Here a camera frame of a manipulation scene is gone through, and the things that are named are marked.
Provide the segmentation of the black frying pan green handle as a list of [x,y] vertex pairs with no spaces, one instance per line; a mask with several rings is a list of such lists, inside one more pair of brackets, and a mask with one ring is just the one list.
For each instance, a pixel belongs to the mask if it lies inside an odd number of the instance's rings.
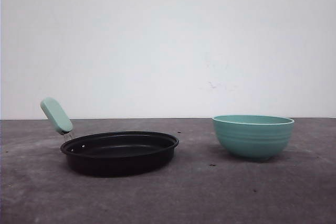
[[149,131],[121,131],[73,138],[73,124],[57,100],[44,98],[40,107],[57,133],[64,136],[60,151],[70,169],[80,174],[114,177],[160,169],[174,157],[177,137]]

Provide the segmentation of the teal ribbed ceramic bowl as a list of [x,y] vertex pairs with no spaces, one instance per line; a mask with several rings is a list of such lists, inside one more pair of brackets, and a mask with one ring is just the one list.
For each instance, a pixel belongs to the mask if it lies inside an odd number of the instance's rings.
[[232,155],[266,161],[289,143],[295,121],[266,115],[219,115],[212,118],[219,143]]

